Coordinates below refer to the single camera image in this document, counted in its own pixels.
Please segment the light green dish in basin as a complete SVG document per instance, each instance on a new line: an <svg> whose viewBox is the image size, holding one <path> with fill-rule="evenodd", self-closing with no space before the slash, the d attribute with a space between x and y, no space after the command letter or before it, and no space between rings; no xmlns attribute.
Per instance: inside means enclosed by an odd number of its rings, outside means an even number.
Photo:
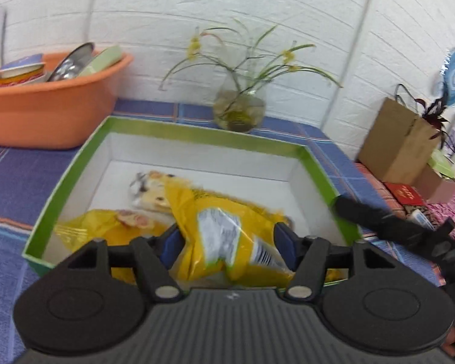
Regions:
<svg viewBox="0 0 455 364"><path fill-rule="evenodd" d="M122 49L119 45L112 45L96 55L90 63L78 74L78 77L90 76L102 72L118 63L122 58Z"/></svg>

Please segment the metal bowl in basin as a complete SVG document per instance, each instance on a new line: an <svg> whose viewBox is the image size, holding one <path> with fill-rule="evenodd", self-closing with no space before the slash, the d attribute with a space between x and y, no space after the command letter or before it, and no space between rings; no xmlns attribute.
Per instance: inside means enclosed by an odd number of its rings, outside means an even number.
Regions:
<svg viewBox="0 0 455 364"><path fill-rule="evenodd" d="M49 75L47 81L74 79L93 59L94 43L87 42L70 52Z"/></svg>

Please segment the dark red leafy plant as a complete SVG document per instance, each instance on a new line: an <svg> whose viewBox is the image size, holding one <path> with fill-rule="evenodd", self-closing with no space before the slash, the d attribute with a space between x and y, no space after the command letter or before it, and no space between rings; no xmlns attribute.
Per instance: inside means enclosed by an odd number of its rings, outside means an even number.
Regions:
<svg viewBox="0 0 455 364"><path fill-rule="evenodd" d="M427 105L424 99L415 99L415 102L424 108L422 118L437 130L437 133L431 137L431 140L439 138L440 148L444 146L445 138L448 136L445 125L446 123L449 123L449 120L443 117L443 112L446 110L447 99L448 97L446 95L442 95L430 105Z"/></svg>

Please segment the orange plastic basin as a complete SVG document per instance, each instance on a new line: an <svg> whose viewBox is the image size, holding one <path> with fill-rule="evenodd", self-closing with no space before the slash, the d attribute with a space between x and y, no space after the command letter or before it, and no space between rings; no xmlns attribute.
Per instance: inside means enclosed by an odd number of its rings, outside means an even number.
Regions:
<svg viewBox="0 0 455 364"><path fill-rule="evenodd" d="M90 76L0 88L0 146L64 150L82 145L112 114L126 67L119 62Z"/></svg>

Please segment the red patterned box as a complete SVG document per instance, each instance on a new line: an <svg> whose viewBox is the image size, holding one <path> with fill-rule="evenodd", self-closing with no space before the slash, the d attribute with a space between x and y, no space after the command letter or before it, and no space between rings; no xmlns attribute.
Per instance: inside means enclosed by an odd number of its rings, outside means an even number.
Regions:
<svg viewBox="0 0 455 364"><path fill-rule="evenodd" d="M392 208L395 208L396 205L405 209L425 205L423 198L407 184L384 182L384 187L386 188L385 202Z"/></svg>

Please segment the small beige box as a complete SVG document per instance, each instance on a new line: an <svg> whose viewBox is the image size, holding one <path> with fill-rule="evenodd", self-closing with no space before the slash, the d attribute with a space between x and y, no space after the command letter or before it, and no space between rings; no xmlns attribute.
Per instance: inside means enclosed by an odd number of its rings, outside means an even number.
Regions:
<svg viewBox="0 0 455 364"><path fill-rule="evenodd" d="M413 187L427 204L448 203L455 195L455 179L440 175L429 165L414 180Z"/></svg>

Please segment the brown paper bag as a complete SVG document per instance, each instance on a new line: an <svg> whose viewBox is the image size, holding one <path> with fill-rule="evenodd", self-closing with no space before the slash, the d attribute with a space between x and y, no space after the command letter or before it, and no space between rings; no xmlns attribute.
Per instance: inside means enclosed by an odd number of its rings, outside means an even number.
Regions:
<svg viewBox="0 0 455 364"><path fill-rule="evenodd" d="M409 89L398 84L385 99L357 160L380 181L411 184L425 168L439 138L423 118L424 108Z"/></svg>

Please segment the yellow chip bag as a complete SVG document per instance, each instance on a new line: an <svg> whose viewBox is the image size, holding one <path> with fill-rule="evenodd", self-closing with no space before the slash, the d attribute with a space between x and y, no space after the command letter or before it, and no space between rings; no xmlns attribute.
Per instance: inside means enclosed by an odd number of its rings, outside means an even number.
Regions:
<svg viewBox="0 0 455 364"><path fill-rule="evenodd" d="M173 266L177 280L224 275L234 285L279 288L291 282L294 272L274 242L275 225L289 223L284 214L189 182L167 182L165 193L186 240Z"/></svg>

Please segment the green cardboard box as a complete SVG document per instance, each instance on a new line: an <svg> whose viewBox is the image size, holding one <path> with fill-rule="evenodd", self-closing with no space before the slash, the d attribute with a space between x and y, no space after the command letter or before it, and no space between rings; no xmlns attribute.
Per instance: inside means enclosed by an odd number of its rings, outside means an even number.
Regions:
<svg viewBox="0 0 455 364"><path fill-rule="evenodd" d="M360 239L336 217L337 191L306 146L233 132L110 117L76 154L23 255L39 275L90 241L126 245L177 229L166 267L184 288L288 286L288 240Z"/></svg>

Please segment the glass vase with plant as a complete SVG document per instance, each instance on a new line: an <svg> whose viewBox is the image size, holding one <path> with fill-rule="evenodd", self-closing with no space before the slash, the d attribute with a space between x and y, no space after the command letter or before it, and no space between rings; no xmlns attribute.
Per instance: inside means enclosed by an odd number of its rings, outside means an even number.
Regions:
<svg viewBox="0 0 455 364"><path fill-rule="evenodd" d="M224 130L250 132L262 123L267 103L263 92L277 78L290 74L307 73L317 75L330 84L342 88L342 84L326 70L305 65L297 60L297 52L314 49L312 43L292 44L279 52L260 49L266 38L277 30L272 25L258 36L238 19L233 25L212 25L196 28L186 47L186 56L164 75L160 89L177 74L196 67L214 67L226 74L213 102L214 122ZM223 32L237 36L242 55L229 62L222 53L227 52Z"/></svg>

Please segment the yellow snack bag in box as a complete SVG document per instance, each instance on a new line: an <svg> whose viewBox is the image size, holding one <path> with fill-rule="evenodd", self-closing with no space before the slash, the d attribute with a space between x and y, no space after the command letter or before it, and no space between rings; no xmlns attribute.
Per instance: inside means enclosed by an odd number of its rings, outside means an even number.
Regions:
<svg viewBox="0 0 455 364"><path fill-rule="evenodd" d="M173 224L168 214L96 209L56 224L54 233L69 251L75 252L95 238L104 239L110 246L123 246L143 235L159 237Z"/></svg>

